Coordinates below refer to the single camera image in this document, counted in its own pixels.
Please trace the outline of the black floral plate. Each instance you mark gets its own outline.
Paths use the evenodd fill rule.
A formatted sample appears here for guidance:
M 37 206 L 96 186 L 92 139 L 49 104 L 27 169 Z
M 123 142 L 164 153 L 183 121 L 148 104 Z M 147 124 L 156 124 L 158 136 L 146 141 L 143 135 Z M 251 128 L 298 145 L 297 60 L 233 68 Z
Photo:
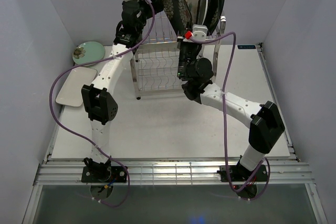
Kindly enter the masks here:
M 178 37 L 184 37 L 192 27 L 192 15 L 186 0 L 163 0 L 164 12 Z
M 207 8 L 207 13 L 204 21 L 204 25 L 207 26 L 208 28 L 208 36 L 212 35 L 218 20 L 218 6 L 219 6 L 219 0 L 208 0 L 208 8 Z

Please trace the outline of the round white teal-rimmed plate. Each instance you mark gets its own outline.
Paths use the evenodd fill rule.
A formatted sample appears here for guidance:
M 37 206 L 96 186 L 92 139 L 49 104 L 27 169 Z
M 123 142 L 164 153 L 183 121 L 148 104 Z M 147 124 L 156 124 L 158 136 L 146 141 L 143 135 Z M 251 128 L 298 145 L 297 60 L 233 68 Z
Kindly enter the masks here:
M 197 24 L 203 25 L 208 9 L 208 0 L 199 0 Z

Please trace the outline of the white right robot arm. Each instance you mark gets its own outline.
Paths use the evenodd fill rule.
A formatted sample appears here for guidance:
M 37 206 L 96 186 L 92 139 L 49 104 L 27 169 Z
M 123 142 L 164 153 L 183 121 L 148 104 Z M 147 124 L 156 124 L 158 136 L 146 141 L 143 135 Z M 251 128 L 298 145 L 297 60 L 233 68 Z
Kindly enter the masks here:
M 216 108 L 230 115 L 249 129 L 249 145 L 238 163 L 226 168 L 235 180 L 247 181 L 254 177 L 268 154 L 285 131 L 278 107 L 271 101 L 252 102 L 225 92 L 212 81 L 215 77 L 220 45 L 214 47 L 213 60 L 198 58 L 201 46 L 182 42 L 180 46 L 178 78 L 183 81 L 186 97 L 199 104 Z

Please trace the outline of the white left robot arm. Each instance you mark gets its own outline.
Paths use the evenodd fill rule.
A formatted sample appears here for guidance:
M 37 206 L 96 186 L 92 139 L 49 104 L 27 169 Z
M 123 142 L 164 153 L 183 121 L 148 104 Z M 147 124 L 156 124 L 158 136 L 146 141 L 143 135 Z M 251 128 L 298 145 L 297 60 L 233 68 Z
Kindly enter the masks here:
M 111 177 L 110 127 L 118 112 L 114 89 L 126 65 L 147 36 L 143 35 L 148 19 L 163 11 L 163 0 L 123 0 L 122 20 L 118 23 L 111 54 L 98 76 L 81 89 L 85 111 L 92 129 L 93 147 L 84 163 L 92 167 L 94 177 L 105 182 Z

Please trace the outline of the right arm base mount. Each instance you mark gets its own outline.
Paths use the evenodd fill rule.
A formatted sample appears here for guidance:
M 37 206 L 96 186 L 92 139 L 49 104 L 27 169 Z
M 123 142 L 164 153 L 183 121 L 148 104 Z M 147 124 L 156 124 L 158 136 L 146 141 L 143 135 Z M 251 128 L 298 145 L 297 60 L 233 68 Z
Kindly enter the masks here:
M 228 171 L 232 182 L 245 182 L 253 173 L 241 165 L 229 165 Z M 220 166 L 217 173 L 220 175 L 221 182 L 228 182 L 225 165 Z M 252 178 L 252 181 L 266 182 L 267 177 L 266 166 L 261 165 Z

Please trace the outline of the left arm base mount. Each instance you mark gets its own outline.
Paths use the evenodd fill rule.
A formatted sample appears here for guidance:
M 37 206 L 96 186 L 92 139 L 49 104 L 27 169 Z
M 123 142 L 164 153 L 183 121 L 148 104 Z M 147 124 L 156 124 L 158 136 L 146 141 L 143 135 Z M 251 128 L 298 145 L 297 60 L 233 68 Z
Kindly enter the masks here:
M 125 183 L 127 175 L 121 166 L 112 166 L 111 161 L 97 163 L 92 158 L 85 158 L 85 167 L 82 170 L 82 183 Z

